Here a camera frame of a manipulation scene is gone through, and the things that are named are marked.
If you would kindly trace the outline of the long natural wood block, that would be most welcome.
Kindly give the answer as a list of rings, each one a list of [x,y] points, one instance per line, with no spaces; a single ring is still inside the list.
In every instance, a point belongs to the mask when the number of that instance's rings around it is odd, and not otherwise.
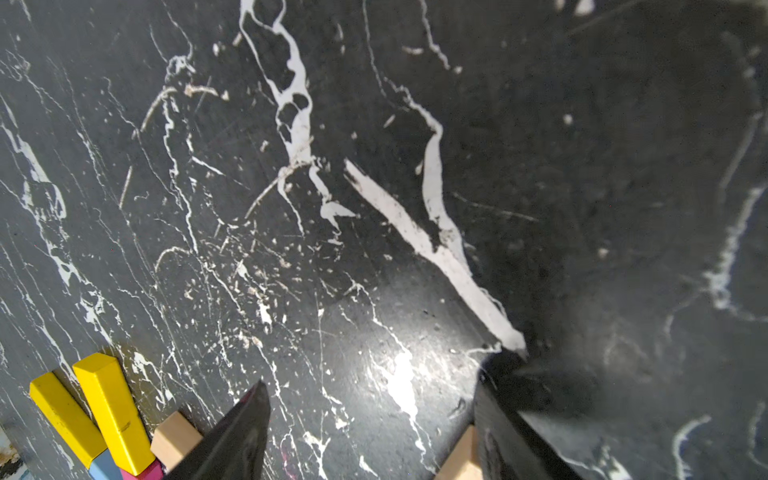
[[[180,411],[176,411],[156,427],[150,450],[165,471],[170,472],[202,439],[202,434]]]

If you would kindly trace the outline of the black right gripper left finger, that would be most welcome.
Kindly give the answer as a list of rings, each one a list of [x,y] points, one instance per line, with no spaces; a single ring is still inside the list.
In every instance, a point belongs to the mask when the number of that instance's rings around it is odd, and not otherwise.
[[[258,381],[164,478],[261,479],[270,414],[267,385]]]

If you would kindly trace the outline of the small light blue block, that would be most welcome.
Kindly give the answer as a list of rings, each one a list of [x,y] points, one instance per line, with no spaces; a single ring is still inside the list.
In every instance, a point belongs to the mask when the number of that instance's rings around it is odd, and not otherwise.
[[[99,454],[88,468],[93,480],[122,480],[122,471],[115,464],[108,450]]]

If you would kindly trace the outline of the magenta rectangular block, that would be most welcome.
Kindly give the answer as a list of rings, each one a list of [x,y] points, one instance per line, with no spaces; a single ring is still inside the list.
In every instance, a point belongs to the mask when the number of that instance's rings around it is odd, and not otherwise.
[[[162,480],[164,477],[163,466],[157,459],[136,474],[123,469],[119,469],[119,472],[122,480]]]

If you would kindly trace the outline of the long yellow block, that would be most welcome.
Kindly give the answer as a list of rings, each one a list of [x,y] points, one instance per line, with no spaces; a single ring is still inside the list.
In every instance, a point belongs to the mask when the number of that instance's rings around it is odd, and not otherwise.
[[[138,477],[156,457],[118,360],[94,353],[73,370],[115,464]]]

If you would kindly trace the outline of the short yellow block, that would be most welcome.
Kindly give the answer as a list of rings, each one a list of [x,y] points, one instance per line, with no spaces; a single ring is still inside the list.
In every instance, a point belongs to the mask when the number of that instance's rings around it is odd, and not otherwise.
[[[96,425],[54,373],[30,383],[29,395],[45,418],[86,469],[107,450]]]

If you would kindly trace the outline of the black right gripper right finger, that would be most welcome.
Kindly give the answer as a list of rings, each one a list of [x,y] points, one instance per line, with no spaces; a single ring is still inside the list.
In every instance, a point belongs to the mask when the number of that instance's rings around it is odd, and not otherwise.
[[[549,401],[540,382],[523,376],[510,350],[481,363],[473,398],[475,452],[484,479],[578,479],[580,475],[523,417]]]

